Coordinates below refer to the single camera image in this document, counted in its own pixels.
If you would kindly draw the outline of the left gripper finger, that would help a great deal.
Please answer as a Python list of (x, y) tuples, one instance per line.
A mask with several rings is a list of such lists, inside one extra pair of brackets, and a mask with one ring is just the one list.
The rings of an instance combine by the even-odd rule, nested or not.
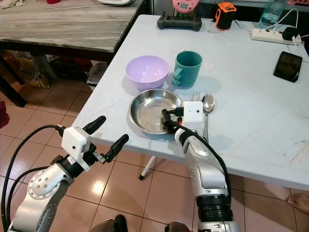
[(101, 126), (102, 124), (106, 121), (105, 116), (99, 116), (97, 119), (94, 121), (91, 121), (88, 123), (86, 126), (83, 126), (82, 129), (88, 133), (89, 135), (92, 135), (95, 133)]
[(119, 153), (123, 146), (128, 142), (128, 134), (122, 135), (116, 142), (110, 147), (107, 153), (96, 152), (96, 161), (100, 163), (110, 163)]

